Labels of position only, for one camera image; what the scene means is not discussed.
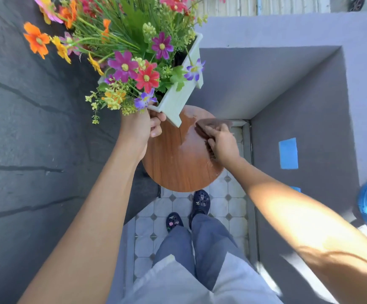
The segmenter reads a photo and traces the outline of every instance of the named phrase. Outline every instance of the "gray pants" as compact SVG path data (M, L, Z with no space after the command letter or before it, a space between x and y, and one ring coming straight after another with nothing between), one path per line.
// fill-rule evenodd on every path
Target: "gray pants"
M192 241L196 261L192 252ZM212 291L227 252L249 264L233 237L218 219L197 214L192 220L192 234L182 226L176 226L171 230L161 243L153 266L172 254L176 261Z

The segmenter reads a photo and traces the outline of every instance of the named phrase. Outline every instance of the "brown brush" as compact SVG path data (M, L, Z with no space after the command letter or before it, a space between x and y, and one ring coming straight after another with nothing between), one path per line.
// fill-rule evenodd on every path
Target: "brown brush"
M205 144L206 144L206 149L207 152L209 153L210 159L212 160L216 160L216 157L213 153L213 150L211 150L211 147L209 145L209 143L207 142L207 140L209 138L213 138L212 136L208 135L205 131L205 127L209 126L213 129L217 129L220 130L220 126L222 124L226 124L228 129L230 130L231 126L232 126L232 122L230 120L227 119L219 119L219 118L205 118L205 119L200 119L196 122L195 124L195 131L196 133L201 137L205 139Z

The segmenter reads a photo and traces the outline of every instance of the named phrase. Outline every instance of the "wet table surface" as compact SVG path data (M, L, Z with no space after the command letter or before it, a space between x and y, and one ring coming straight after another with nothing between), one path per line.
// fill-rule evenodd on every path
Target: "wet table surface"
M148 142L143 164L159 185L176 192L192 192L211 184L223 167L210 158L207 141L195 131L195 123L214 118L208 111L186 105L180 114L179 128L161 124L162 134Z

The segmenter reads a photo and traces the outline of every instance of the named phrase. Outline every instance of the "person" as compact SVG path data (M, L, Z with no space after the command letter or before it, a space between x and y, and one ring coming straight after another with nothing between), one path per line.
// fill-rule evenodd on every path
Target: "person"
M106 302L133 174L146 153L148 138L161 133L165 118L152 111L122 117L110 158L20 304ZM225 125L206 130L213 137L208 142L216 159L338 302L367 304L367 237L333 210L241 158ZM169 235L153 268L123 303L281 303L225 227L206 215L209 206L207 194L197 192L190 217L192 235L182 227L178 214L167 218Z

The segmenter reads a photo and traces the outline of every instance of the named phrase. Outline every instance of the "flower pot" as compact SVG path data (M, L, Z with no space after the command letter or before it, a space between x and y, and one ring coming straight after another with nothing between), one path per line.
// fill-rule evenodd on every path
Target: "flower pot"
M189 56L192 62L196 62L198 58L201 57L199 44L203 38L203 35L200 33L196 33L196 40L192 45L192 48L189 51ZM186 56L185 60L182 63L184 69L190 66L189 57ZM199 80L195 81L185 81L185 86L180 90L177 91L177 83L175 83L164 95L160 104L158 106L149 106L150 110L156 112L163 112L166 115L167 120L174 125L175 127L181 126L181 118L179 114L181 113L182 109L184 108L189 96L192 94L195 86L197 88L201 88L203 85L203 75L200 74Z

